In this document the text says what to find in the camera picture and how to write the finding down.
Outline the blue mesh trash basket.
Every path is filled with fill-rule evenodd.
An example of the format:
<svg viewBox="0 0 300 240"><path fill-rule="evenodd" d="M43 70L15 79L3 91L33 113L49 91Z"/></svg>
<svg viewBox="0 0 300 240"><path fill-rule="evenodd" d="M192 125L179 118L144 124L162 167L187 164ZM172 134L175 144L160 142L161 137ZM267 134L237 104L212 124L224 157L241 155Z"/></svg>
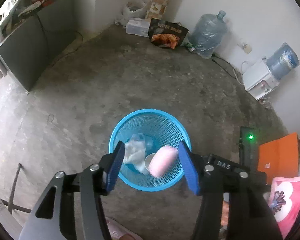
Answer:
<svg viewBox="0 0 300 240"><path fill-rule="evenodd" d="M190 137L184 126L172 115L157 109L134 111L115 126L110 136L108 151L112 153L118 141L128 142L132 135L143 133L152 147L146 155L157 152L164 145L178 148L180 141L185 141L191 150ZM145 192L157 192L168 189L184 176L179 160L176 160L161 178L140 173L132 164L122 164L119 178L128 186Z"/></svg>

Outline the pink floral cushion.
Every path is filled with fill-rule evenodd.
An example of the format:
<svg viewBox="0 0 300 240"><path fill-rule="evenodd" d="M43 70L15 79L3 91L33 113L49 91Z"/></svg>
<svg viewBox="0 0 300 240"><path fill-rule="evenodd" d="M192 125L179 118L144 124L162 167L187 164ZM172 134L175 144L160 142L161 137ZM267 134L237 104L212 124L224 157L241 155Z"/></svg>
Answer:
<svg viewBox="0 0 300 240"><path fill-rule="evenodd" d="M300 212L300 176L275 177L271 184L268 205L285 239L297 221Z"/></svg>

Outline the black device green light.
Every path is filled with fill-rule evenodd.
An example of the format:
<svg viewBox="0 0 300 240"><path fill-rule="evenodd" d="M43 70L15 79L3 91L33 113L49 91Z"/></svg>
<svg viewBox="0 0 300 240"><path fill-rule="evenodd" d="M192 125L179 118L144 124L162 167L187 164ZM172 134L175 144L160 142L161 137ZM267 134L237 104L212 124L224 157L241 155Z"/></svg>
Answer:
<svg viewBox="0 0 300 240"><path fill-rule="evenodd" d="M240 127L239 141L239 163L249 167L251 170L257 170L258 166L258 142L253 128Z"/></svg>

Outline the black metal chair leg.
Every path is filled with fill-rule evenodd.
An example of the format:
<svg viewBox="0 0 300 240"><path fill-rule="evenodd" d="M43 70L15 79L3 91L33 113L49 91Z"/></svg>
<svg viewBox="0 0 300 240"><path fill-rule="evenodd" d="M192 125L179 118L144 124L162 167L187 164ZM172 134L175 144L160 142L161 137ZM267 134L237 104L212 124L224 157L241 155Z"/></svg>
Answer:
<svg viewBox="0 0 300 240"><path fill-rule="evenodd" d="M11 188L9 200L6 201L6 200L1 199L1 201L3 202L3 204L7 207L7 209L8 209L8 211L9 211L10 214L13 213L13 210L21 211L21 212L24 212L24 213L31 213L30 209L14 204L15 189L16 189L16 185L17 185L19 173L20 173L20 171L21 171L22 168L23 168L22 164L19 163L18 167L17 167L16 174L14 176L14 180L13 180L13 184L12 184L12 188Z"/></svg>

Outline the orange folder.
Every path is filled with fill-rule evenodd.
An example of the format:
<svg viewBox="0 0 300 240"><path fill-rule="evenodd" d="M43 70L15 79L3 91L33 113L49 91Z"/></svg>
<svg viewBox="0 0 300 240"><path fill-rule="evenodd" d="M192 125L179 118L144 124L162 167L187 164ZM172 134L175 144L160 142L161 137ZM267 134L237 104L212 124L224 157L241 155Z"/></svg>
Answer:
<svg viewBox="0 0 300 240"><path fill-rule="evenodd" d="M298 176L299 140L297 133L273 140L259 146L257 170L267 175L267 184L274 178Z"/></svg>

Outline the crumpled white plastic bag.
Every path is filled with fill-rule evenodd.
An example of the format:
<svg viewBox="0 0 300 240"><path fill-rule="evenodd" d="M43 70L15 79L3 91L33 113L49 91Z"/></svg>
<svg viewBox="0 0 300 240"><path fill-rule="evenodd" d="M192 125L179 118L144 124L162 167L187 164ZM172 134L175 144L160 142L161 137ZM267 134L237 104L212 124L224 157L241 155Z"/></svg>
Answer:
<svg viewBox="0 0 300 240"><path fill-rule="evenodd" d="M143 133L133 134L129 141L125 143L124 164L131 164L141 174L149 174L145 159L148 151L153 148L153 139Z"/></svg>

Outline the white paper cup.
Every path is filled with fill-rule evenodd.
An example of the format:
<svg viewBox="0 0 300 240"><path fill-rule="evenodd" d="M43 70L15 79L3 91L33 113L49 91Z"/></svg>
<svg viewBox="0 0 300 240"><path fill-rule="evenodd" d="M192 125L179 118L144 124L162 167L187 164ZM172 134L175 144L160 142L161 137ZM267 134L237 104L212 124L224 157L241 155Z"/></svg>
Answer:
<svg viewBox="0 0 300 240"><path fill-rule="evenodd" d="M154 156L155 156L155 153L152 153L152 154L147 155L147 157L145 158L144 166L145 166L147 171L149 170L149 165L150 165L150 163L151 163Z"/></svg>

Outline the white water dispenser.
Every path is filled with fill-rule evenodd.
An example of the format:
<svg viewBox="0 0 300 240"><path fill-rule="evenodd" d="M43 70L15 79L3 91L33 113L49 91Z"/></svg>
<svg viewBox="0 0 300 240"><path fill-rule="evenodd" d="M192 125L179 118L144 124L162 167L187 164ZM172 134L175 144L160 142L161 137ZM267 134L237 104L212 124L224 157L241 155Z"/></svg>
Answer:
<svg viewBox="0 0 300 240"><path fill-rule="evenodd" d="M275 90L279 81L269 70L264 59L257 61L242 75L245 90L257 101Z"/></svg>

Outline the dark grey cabinet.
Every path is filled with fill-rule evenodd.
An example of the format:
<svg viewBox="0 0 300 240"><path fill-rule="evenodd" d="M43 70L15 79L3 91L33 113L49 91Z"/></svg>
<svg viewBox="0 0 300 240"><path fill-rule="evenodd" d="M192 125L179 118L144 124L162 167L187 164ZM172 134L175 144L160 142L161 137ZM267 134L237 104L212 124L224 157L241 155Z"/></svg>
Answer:
<svg viewBox="0 0 300 240"><path fill-rule="evenodd" d="M55 0L30 13L0 42L0 61L28 92L76 38L73 0Z"/></svg>

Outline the empty blue water jug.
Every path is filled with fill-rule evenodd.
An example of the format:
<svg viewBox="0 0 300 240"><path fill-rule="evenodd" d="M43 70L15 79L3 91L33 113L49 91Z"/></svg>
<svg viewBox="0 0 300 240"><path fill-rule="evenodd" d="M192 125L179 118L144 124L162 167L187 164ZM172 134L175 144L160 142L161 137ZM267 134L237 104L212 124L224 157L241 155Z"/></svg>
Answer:
<svg viewBox="0 0 300 240"><path fill-rule="evenodd" d="M194 51L202 58L210 59L227 33L228 28L223 20L225 15L226 12L223 10L220 10L217 15L202 15L189 36Z"/></svg>

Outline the black butter bread bag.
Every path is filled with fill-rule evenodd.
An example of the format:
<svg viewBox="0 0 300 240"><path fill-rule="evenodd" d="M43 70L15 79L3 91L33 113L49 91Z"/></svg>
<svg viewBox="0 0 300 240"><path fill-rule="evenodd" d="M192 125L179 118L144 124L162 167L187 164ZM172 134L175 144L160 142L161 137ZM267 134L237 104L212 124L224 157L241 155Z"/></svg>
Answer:
<svg viewBox="0 0 300 240"><path fill-rule="evenodd" d="M189 30L178 23L152 18L148 36L150 42L161 48L175 49L181 45Z"/></svg>

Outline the clear plastic storage box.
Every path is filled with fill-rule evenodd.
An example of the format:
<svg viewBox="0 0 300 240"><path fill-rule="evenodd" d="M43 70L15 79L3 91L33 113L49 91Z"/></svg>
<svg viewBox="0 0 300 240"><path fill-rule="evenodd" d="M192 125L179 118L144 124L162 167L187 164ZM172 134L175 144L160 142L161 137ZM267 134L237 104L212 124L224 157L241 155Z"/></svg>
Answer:
<svg viewBox="0 0 300 240"><path fill-rule="evenodd" d="M132 18L126 25L126 33L130 35L148 37L150 22L141 18Z"/></svg>

